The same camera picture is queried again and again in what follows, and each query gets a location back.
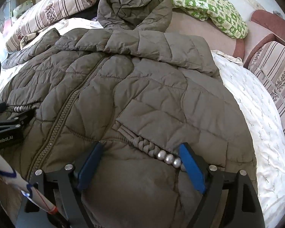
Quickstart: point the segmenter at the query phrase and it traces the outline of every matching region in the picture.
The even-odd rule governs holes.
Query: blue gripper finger
[[[78,174],[77,189],[79,191],[83,191],[89,186],[101,159],[102,152],[103,145],[98,142]]]
[[[195,160],[187,150],[185,144],[181,144],[179,147],[179,156],[183,162],[189,178],[194,186],[194,188],[204,194],[207,190],[205,185],[204,174],[199,169]]]

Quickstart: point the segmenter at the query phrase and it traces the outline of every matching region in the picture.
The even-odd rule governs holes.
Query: zipper
[[[69,109],[71,108],[71,105],[74,101],[74,99],[77,97],[77,95],[84,90],[90,83],[90,81],[95,77],[95,75],[98,73],[98,71],[100,70],[100,68],[103,66],[103,64],[109,59],[109,57],[106,57],[104,59],[101,60],[101,62],[97,65],[97,67],[94,69],[94,71],[90,74],[90,76],[88,77],[88,79],[84,82],[84,84],[82,85],[82,87],[80,87],[79,89],[77,89],[76,91],[74,91],[71,95],[71,97],[69,98],[68,102],[66,103],[65,107],[62,110],[62,113],[54,127],[54,130],[50,136],[49,142],[47,143],[46,147],[42,150],[42,152],[38,155],[38,158],[36,159],[31,174],[30,174],[30,180],[32,178],[32,176],[34,175],[34,173],[36,172],[36,170],[39,169],[40,167],[40,162],[42,161],[42,159],[44,158],[44,156],[47,154],[47,152],[49,151],[49,149],[51,149],[53,142],[55,141],[55,138],[58,134],[58,131],[61,127],[61,125],[63,124],[64,119],[66,118],[66,115],[69,111]]]

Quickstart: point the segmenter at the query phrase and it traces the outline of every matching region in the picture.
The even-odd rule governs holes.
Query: white bedsheet
[[[279,113],[249,70],[214,52],[212,56],[250,130],[257,160],[258,197],[266,227],[274,228],[285,214],[285,136]]]

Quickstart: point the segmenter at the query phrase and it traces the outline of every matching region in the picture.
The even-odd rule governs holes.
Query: jacket hood
[[[171,18],[171,0],[100,0],[97,14],[105,29],[165,32]]]

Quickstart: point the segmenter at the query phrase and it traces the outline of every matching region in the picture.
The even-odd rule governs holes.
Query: braided drawstring
[[[126,128],[124,125],[116,122],[113,125],[113,129],[120,132],[125,136],[134,147],[138,148],[142,152],[145,152],[150,157],[157,158],[160,161],[164,161],[166,164],[172,165],[174,168],[180,168],[182,171],[186,171],[185,166],[182,164],[180,158],[175,157],[173,154],[166,152],[165,150],[160,149],[157,145],[148,141],[141,136],[137,136],[131,130]]]

